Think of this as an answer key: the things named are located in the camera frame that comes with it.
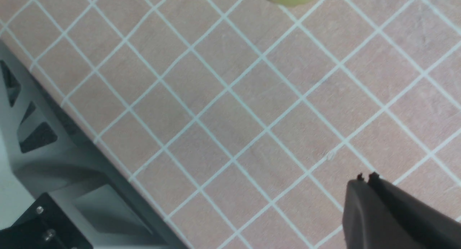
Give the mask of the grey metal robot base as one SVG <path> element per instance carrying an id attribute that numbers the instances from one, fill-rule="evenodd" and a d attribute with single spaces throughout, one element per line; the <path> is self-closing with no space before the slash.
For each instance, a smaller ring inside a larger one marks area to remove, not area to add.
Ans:
<path id="1" fill-rule="evenodd" d="M 1 248 L 186 245 L 1 43 Z"/>

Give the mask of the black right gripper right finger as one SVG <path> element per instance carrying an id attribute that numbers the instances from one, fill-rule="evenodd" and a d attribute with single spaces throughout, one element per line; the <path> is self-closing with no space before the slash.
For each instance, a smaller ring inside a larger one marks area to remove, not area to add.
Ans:
<path id="1" fill-rule="evenodd" d="M 425 249 L 460 248 L 460 223 L 387 182 L 375 172 L 369 175 L 367 184 L 405 232 Z"/>

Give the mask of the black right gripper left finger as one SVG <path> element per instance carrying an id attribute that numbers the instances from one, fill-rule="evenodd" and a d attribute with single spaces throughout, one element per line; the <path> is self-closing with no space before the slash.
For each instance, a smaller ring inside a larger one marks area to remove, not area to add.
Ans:
<path id="1" fill-rule="evenodd" d="M 347 183 L 342 226 L 347 249 L 425 248 L 398 224 L 362 173 Z"/>

